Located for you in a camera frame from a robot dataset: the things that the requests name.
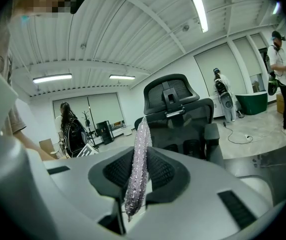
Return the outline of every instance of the glittery purple object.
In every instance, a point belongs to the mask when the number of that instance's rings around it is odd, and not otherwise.
[[[147,119],[143,117],[137,128],[134,145],[132,172],[125,193],[125,212],[128,221],[136,214],[143,203],[148,182],[147,149],[152,146]]]

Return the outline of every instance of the black cap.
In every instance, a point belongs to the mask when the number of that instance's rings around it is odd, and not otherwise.
[[[276,30],[272,32],[272,38],[277,38],[277,39],[282,40],[281,34]]]

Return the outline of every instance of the floor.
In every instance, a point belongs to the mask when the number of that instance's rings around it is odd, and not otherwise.
[[[233,130],[230,137],[232,131],[223,126],[224,120],[224,117],[214,119],[214,123],[218,126],[219,145],[224,159],[259,155],[286,146],[286,136],[281,132],[283,115],[277,112],[276,103],[269,105],[265,112],[246,115],[244,118],[237,118],[235,122],[228,123],[226,127]],[[99,151],[134,146],[135,134],[134,130],[132,135],[122,135],[108,145],[100,145]],[[248,143],[246,135],[252,136],[253,141]],[[228,137],[232,142],[244,144],[234,144],[228,140]]]

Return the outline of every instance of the roller blind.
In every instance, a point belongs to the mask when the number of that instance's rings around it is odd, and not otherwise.
[[[245,62],[249,76],[252,77],[257,74],[261,74],[262,70],[260,64],[249,41],[244,37],[235,40],[234,43]]]
[[[94,124],[91,118],[90,110],[89,110],[89,103],[87,97],[76,97],[76,98],[67,98],[64,100],[53,101],[54,107],[54,115],[55,118],[61,114],[60,106],[62,102],[67,102],[73,111],[73,113],[77,116],[77,119],[81,122],[81,124],[88,130],[85,125],[84,114],[82,112],[87,112],[88,119],[90,122],[90,130],[91,132],[95,130]]]
[[[262,49],[262,48],[266,48],[267,47],[265,45],[262,37],[259,34],[251,35],[251,38],[253,39],[257,49]]]
[[[109,121],[110,124],[123,121],[116,93],[92,95],[87,98],[95,126],[104,121]]]
[[[213,69],[215,68],[218,68],[229,79],[232,91],[235,94],[247,93],[239,65],[227,44],[210,49],[196,55],[194,58],[202,72],[210,96],[216,95],[213,73]]]

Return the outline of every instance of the black office chair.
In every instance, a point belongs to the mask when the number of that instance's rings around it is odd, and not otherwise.
[[[200,100],[183,74],[160,77],[144,88],[144,114],[153,147],[224,166],[218,126],[212,123],[214,104]],[[135,122],[135,129],[142,118]]]

